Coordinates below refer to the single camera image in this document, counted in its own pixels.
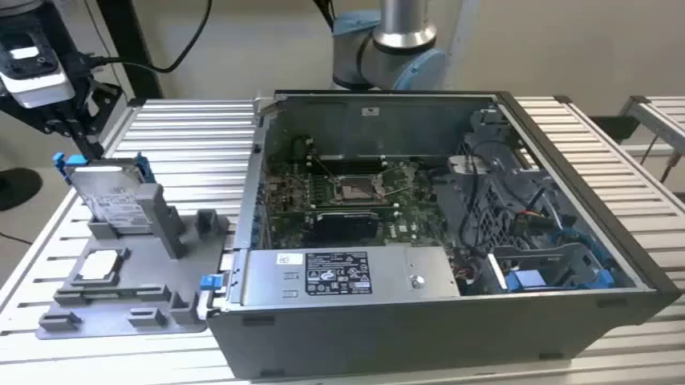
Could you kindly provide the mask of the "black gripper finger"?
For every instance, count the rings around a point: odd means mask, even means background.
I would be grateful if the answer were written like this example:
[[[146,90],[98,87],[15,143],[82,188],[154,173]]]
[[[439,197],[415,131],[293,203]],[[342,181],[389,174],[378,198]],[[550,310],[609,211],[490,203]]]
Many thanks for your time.
[[[74,112],[71,99],[50,103],[39,107],[24,107],[9,95],[1,97],[1,112],[31,126],[39,132],[66,135],[68,131],[67,118]]]
[[[98,160],[104,155],[100,133],[123,97],[123,89],[112,83],[87,78],[78,81],[75,91],[74,107],[79,123],[74,141],[84,157]]]

